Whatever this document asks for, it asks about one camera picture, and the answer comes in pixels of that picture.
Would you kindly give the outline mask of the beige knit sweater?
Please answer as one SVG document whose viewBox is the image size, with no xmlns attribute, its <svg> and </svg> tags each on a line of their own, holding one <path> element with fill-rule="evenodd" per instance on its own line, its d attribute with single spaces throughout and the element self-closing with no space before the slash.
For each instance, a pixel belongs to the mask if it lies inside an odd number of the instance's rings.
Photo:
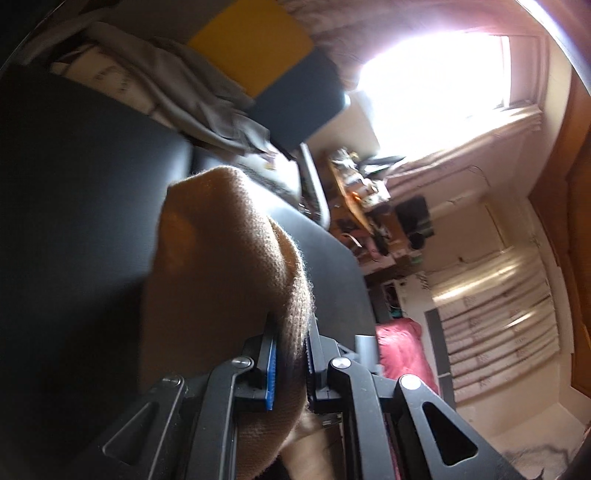
<svg viewBox="0 0 591 480">
<path fill-rule="evenodd" d="M 294 479 L 335 478 L 335 438 L 308 411 L 304 338 L 314 310 L 301 252 L 250 193 L 242 171 L 216 167 L 172 184 L 143 290 L 141 389 L 193 377 L 237 356 L 273 317 L 280 328 L 276 404 L 238 427 L 238 477 L 281 460 Z"/>
</svg>

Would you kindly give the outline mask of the pink red blanket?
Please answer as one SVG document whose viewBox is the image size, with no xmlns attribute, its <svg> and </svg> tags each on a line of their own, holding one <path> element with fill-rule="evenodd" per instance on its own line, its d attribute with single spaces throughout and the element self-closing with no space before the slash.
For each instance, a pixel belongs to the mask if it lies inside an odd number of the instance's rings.
<svg viewBox="0 0 591 480">
<path fill-rule="evenodd" d="M 422 333 L 421 325 L 410 318 L 377 325 L 380 365 L 389 379 L 413 374 L 439 394 L 438 382 L 425 354 Z"/>
</svg>

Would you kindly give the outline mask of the wooden shelf with clutter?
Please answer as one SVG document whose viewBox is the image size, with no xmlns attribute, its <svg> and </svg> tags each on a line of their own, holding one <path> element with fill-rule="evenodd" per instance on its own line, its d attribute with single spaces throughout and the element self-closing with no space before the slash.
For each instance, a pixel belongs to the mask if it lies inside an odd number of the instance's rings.
<svg viewBox="0 0 591 480">
<path fill-rule="evenodd" d="M 434 235 L 424 196 L 395 202 L 386 182 L 363 176 L 359 156 L 345 148 L 327 157 L 331 231 L 352 251 L 369 275 L 396 265 L 423 261 L 423 249 Z"/>
</svg>

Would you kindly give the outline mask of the grey cloth on chair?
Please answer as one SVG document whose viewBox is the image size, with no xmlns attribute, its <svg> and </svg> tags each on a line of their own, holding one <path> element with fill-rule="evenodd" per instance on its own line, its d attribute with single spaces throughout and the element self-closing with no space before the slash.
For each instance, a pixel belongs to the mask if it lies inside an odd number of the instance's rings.
<svg viewBox="0 0 591 480">
<path fill-rule="evenodd" d="M 269 130 L 246 114 L 252 98 L 207 59 L 176 41 L 143 40 L 92 17 L 79 17 L 29 41 L 17 61 L 29 64 L 81 31 L 139 80 L 176 129 L 238 155 L 266 152 Z"/>
</svg>

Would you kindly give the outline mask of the grey yellow blue chair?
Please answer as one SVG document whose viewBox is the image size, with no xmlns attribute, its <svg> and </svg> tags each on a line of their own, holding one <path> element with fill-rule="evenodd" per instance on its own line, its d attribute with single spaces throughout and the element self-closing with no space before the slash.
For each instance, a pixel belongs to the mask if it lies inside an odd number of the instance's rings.
<svg viewBox="0 0 591 480">
<path fill-rule="evenodd" d="M 249 117 L 291 152 L 346 108 L 335 64 L 276 1 L 121 1 L 109 24 L 198 53 L 252 98 Z"/>
</svg>

